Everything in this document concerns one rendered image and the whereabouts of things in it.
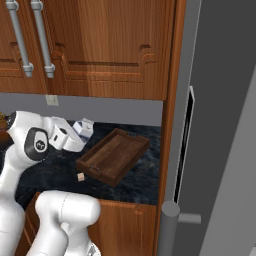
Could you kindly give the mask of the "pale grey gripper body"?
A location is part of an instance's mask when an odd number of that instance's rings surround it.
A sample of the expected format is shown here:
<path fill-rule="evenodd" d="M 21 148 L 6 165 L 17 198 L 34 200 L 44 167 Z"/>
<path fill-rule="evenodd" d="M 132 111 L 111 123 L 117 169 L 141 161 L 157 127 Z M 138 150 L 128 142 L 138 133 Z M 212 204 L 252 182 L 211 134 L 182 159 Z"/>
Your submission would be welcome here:
<path fill-rule="evenodd" d="M 83 118 L 73 124 L 73 129 L 84 142 L 87 142 L 94 133 L 94 122 Z"/>

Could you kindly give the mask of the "wide wooden wall cupboard door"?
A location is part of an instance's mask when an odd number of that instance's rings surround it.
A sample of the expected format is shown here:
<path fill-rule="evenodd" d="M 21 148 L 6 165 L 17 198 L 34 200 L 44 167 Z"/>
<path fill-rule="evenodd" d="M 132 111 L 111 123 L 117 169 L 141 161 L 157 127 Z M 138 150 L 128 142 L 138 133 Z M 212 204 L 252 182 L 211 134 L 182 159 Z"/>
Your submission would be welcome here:
<path fill-rule="evenodd" d="M 175 0 L 43 0 L 55 95 L 163 100 Z"/>

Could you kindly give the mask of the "wooden base cupboard front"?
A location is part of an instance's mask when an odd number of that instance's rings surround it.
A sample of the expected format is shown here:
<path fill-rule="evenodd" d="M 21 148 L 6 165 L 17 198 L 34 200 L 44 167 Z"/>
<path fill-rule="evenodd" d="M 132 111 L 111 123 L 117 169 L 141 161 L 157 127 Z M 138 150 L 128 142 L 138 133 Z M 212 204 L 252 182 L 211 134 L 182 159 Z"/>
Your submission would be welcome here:
<path fill-rule="evenodd" d="M 156 208 L 44 191 L 35 201 L 39 229 L 23 256 L 152 256 Z"/>

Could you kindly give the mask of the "grey fridge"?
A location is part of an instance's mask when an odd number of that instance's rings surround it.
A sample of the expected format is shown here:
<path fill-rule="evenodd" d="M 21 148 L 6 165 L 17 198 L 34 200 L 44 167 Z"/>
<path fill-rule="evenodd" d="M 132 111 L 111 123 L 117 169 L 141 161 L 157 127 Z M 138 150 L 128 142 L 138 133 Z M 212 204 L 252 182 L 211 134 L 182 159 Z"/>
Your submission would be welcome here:
<path fill-rule="evenodd" d="M 172 256 L 256 256 L 256 0 L 187 0 L 165 201 Z"/>

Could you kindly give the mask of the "dark brown wooden tray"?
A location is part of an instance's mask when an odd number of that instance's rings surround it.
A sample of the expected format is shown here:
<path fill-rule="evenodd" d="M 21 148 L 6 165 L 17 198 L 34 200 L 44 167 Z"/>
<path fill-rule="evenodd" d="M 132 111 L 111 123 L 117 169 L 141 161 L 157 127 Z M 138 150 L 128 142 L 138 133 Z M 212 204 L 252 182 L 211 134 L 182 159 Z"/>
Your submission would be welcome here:
<path fill-rule="evenodd" d="M 76 168 L 116 187 L 149 147 L 149 138 L 115 128 L 76 160 Z"/>

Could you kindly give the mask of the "beige wall socket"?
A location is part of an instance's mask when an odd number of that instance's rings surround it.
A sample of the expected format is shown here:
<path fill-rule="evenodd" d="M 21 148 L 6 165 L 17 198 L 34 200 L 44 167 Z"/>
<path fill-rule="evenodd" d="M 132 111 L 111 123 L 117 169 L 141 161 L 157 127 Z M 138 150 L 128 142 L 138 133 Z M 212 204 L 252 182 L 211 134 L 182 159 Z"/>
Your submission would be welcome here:
<path fill-rule="evenodd" d="M 56 95 L 46 95 L 46 102 L 48 106 L 58 106 L 58 97 Z"/>

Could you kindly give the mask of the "brown wooden object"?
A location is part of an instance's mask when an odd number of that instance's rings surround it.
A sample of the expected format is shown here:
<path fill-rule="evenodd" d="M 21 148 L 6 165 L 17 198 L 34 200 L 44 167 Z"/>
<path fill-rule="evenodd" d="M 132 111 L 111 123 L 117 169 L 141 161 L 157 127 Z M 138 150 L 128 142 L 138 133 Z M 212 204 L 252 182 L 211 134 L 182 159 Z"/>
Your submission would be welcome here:
<path fill-rule="evenodd" d="M 0 112 L 0 142 L 6 142 L 9 139 L 9 134 L 6 132 L 7 119 Z"/>

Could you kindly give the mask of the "tall wooden side panel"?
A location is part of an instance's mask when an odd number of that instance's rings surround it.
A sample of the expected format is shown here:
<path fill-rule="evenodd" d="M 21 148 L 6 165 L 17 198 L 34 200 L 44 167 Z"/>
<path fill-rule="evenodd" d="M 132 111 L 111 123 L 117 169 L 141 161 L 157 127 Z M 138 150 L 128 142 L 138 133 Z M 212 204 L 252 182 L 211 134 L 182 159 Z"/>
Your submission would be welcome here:
<path fill-rule="evenodd" d="M 172 32 L 172 46 L 171 46 L 171 55 L 170 55 L 170 62 L 169 62 L 167 98 L 163 101 L 163 109 L 162 109 L 160 163 L 159 163 L 159 177 L 158 177 L 158 204 L 157 204 L 156 216 L 155 216 L 154 243 L 153 243 L 152 256 L 157 256 L 158 238 L 160 233 L 161 208 L 164 202 L 165 191 L 166 191 L 185 12 L 186 12 L 186 0 L 175 0 L 174 1 L 174 28 Z"/>

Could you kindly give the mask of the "narrow wooden wall cupboard door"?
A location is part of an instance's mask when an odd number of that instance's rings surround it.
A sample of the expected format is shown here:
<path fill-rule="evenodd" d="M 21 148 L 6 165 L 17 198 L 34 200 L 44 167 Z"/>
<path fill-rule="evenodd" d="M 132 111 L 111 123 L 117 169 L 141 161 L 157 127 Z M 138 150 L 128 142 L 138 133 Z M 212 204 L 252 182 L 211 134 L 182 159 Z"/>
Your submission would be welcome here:
<path fill-rule="evenodd" d="M 6 1 L 0 0 L 0 92 L 46 94 L 47 77 L 31 0 L 16 0 L 19 4 L 17 16 L 28 61 L 34 66 L 31 77 L 27 77 L 23 70 L 22 57 Z"/>

